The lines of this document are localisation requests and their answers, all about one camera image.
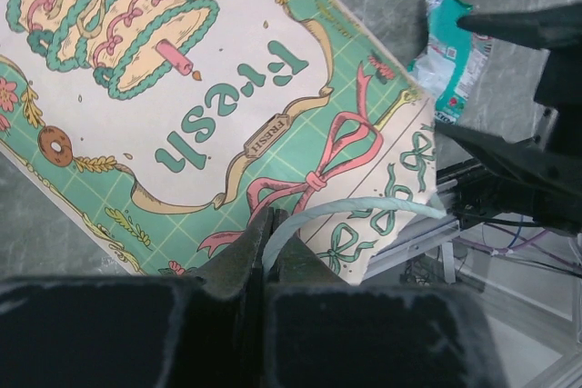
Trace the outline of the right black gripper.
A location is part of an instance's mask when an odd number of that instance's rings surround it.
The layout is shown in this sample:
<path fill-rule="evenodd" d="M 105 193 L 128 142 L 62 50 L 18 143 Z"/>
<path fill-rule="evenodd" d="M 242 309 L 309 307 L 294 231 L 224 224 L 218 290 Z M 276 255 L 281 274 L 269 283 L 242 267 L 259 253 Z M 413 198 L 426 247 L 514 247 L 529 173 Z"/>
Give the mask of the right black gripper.
<path fill-rule="evenodd" d="M 534 102 L 544 111 L 534 139 L 509 143 L 458 124 L 436 123 L 477 164 L 457 180 L 453 214 L 467 229 L 522 214 L 532 227 L 581 232 L 581 4 L 529 12 L 471 14 L 468 32 L 531 49 L 548 49 Z"/>

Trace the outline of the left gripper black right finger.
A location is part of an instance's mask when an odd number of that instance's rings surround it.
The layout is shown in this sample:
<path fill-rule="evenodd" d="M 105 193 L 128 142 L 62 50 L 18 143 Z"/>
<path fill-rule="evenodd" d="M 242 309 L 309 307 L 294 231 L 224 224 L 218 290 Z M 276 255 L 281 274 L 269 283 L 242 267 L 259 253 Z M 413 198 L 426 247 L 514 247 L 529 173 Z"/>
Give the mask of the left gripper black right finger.
<path fill-rule="evenodd" d="M 280 213 L 262 254 L 267 387 L 505 387 L 487 319 L 444 286 L 359 285 L 376 239 L 351 219 L 309 247 Z"/>

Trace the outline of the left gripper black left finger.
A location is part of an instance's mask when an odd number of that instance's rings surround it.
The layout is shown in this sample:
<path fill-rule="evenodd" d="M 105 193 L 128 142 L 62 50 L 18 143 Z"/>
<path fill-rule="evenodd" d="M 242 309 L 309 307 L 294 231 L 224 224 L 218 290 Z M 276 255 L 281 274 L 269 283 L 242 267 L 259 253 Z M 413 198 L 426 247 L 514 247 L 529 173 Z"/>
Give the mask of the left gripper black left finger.
<path fill-rule="evenodd" d="M 255 387 L 265 209 L 185 274 L 1 282 L 4 387 Z"/>

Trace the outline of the teal white snack packet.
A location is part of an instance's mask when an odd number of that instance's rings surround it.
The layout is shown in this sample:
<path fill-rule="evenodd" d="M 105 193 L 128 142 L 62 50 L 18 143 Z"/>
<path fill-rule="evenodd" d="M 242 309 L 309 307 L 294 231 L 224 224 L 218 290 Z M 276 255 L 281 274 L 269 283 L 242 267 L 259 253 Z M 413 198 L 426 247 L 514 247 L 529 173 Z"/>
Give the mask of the teal white snack packet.
<path fill-rule="evenodd" d="M 427 43 L 408 72 L 435 98 L 435 118 L 455 124 L 491 54 L 493 38 L 460 28 L 473 12 L 462 0 L 425 0 Z"/>

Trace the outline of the green paper bag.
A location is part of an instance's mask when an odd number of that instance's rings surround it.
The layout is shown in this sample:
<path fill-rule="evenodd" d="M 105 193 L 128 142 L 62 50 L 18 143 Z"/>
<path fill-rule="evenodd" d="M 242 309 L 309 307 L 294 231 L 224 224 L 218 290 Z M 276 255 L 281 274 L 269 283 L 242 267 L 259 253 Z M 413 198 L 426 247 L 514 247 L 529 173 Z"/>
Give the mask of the green paper bag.
<path fill-rule="evenodd" d="M 339 0 L 1 0 L 1 153 L 137 274 L 267 207 L 349 283 L 437 190 L 433 102 Z"/>

